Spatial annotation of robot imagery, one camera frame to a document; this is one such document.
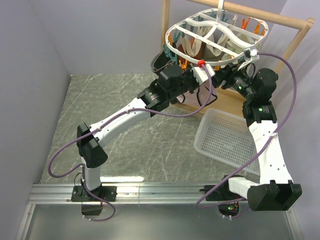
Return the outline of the white round clip hanger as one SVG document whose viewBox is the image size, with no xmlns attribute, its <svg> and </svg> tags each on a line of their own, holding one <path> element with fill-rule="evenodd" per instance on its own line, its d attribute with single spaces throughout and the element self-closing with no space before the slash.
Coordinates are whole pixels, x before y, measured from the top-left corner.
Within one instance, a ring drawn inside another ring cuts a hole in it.
<svg viewBox="0 0 320 240">
<path fill-rule="evenodd" d="M 228 63 L 245 61 L 243 50 L 261 48 L 263 40 L 269 33 L 268 24 L 258 18 L 245 16 L 240 24 L 238 15 L 228 18 L 228 12 L 223 9 L 224 1 L 218 1 L 216 8 L 199 11 L 171 26 L 165 33 L 164 44 L 184 62 L 197 64 L 196 60 L 185 52 L 185 38 L 195 38 L 203 42 L 203 60 L 215 68 Z M 254 34 L 259 21 L 265 27 L 265 35 Z"/>
</svg>

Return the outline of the pink underwear navy trim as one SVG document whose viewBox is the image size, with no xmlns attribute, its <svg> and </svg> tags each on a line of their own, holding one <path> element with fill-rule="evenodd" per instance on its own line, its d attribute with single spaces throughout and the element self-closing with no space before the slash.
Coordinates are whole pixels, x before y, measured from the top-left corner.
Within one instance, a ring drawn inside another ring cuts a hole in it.
<svg viewBox="0 0 320 240">
<path fill-rule="evenodd" d="M 181 94 L 176 97 L 176 100 L 180 104 L 185 104 L 185 105 L 192 105 L 196 107 L 202 106 L 210 93 L 210 85 L 206 81 L 204 84 L 199 86 L 193 93 L 190 93 L 189 91 Z"/>
</svg>

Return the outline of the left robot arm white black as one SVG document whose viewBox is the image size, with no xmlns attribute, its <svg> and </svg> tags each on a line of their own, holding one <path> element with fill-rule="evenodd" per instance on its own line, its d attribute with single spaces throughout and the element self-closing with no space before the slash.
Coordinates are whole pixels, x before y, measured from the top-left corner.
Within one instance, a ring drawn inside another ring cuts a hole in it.
<svg viewBox="0 0 320 240">
<path fill-rule="evenodd" d="M 101 165 L 108 159 L 104 147 L 113 138 L 162 112 L 169 105 L 176 104 L 178 96 L 193 92 L 199 85 L 191 68 L 182 70 L 179 65 L 171 64 L 161 70 L 157 79 L 118 112 L 91 125 L 80 124 L 77 127 L 77 137 L 82 139 L 76 145 L 84 165 L 85 176 L 81 180 L 83 197 L 87 201 L 96 201 L 106 196 L 100 180 Z"/>
</svg>

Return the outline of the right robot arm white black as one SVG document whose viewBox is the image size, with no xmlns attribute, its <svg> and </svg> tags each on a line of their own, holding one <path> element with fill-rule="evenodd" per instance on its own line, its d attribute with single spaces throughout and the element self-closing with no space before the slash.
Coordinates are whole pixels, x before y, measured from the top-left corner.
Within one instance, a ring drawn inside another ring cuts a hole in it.
<svg viewBox="0 0 320 240">
<path fill-rule="evenodd" d="M 247 200 L 253 211 L 287 211 L 302 195 L 301 185 L 294 183 L 285 164 L 278 136 L 284 123 L 277 122 L 270 100 L 278 78 L 278 74 L 269 68 L 261 68 L 254 76 L 249 76 L 246 69 L 237 65 L 228 65 L 214 76 L 214 87 L 233 88 L 245 98 L 242 113 L 257 154 L 208 190 L 200 202 L 220 188 L 224 199 L 231 200 L 238 195 L 240 200 Z M 255 160 L 260 169 L 258 184 L 236 175 Z"/>
</svg>

